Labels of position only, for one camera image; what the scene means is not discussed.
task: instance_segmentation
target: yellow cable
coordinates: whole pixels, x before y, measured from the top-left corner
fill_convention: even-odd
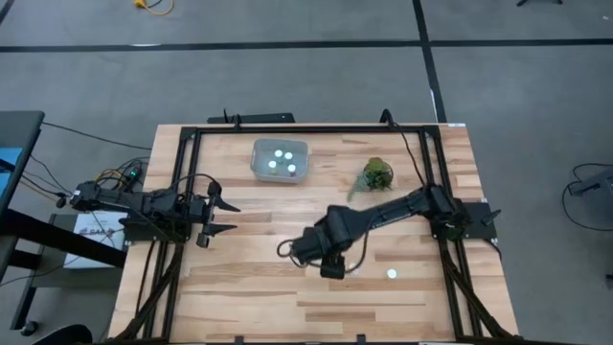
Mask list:
[[[172,9],[174,9],[174,0],[170,0],[170,7],[163,12],[157,12],[157,11],[152,11],[148,6],[147,6],[147,0],[134,0],[134,6],[136,6],[137,8],[140,9],[145,9],[147,10],[147,12],[153,14],[153,15],[166,15],[170,12],[172,12]]]
[[[122,178],[124,178],[124,175],[116,170],[112,170],[112,169],[105,169],[103,170],[101,173],[98,174],[98,176],[96,176],[96,178],[94,178],[94,182],[98,182],[104,175],[106,175],[107,173],[112,173],[112,174],[116,174],[119,176],[119,183],[120,184],[124,184],[124,182],[122,181]]]

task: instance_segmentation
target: black desk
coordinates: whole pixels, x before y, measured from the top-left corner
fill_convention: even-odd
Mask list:
[[[40,125],[45,115],[40,111],[0,112],[0,148],[21,148],[14,172],[0,196],[0,219],[8,212],[12,195],[17,188],[21,174],[26,169],[30,154],[34,149]],[[15,250],[17,236],[0,236],[0,279],[4,277],[8,265],[36,269],[38,258],[30,253]]]
[[[85,288],[95,286],[104,288],[116,286],[121,280],[125,252],[76,235],[72,229],[76,216],[52,217],[47,223],[26,216],[9,208],[11,198],[19,179],[32,154],[44,114],[40,111],[0,112],[0,148],[21,148],[9,178],[7,187],[0,197],[0,280],[9,265],[31,269],[34,275],[46,273],[62,266],[65,253],[75,254],[118,268],[109,269],[57,269],[51,274],[28,279],[17,312],[11,323],[12,330],[21,329],[26,322],[30,304],[36,288],[71,287]],[[38,253],[15,249],[17,241],[24,239],[42,244]]]

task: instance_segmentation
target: white ball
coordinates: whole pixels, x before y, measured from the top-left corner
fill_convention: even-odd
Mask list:
[[[398,273],[396,272],[395,269],[390,268],[387,270],[387,277],[390,279],[395,279],[398,276]]]

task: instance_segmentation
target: black wheel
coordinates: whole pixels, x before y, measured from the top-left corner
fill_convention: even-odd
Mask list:
[[[21,335],[30,336],[34,334],[38,330],[38,322],[36,321],[26,321],[26,325],[21,329]]]

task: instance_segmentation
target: wooden table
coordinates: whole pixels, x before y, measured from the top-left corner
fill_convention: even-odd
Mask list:
[[[158,127],[146,190],[170,185],[180,128]],[[454,196],[481,199],[466,128],[441,125],[441,133]],[[307,179],[296,186],[256,180],[249,162],[258,138],[308,142]],[[407,139],[423,169],[417,135],[407,134]],[[434,145],[429,148],[436,162]],[[280,241],[300,236],[328,205],[347,203],[348,190],[373,156],[393,167],[393,190],[358,193],[349,204],[352,208],[406,195],[420,185],[399,134],[204,135],[196,172],[214,176],[223,186],[224,199],[242,212],[216,212],[216,222],[234,223],[238,229],[212,239],[210,248],[197,247],[195,235],[186,243],[170,340],[231,341],[244,335],[245,341],[355,341],[357,334],[365,334],[369,341],[453,339],[439,249],[424,218],[409,218],[372,232],[365,263],[343,281],[322,279],[316,268],[297,268],[277,257]],[[182,175],[189,160],[187,155]],[[194,191],[206,195],[208,183],[197,178]],[[120,332],[134,315],[148,247],[143,242],[129,249],[110,335]],[[357,262],[361,247],[359,241],[349,250],[347,263]],[[465,247],[476,293],[500,324],[516,333],[497,253],[479,240],[465,241]],[[389,268],[397,271],[396,279],[387,278]],[[458,294],[469,334],[465,299]],[[165,302],[163,296],[154,335],[161,332]]]

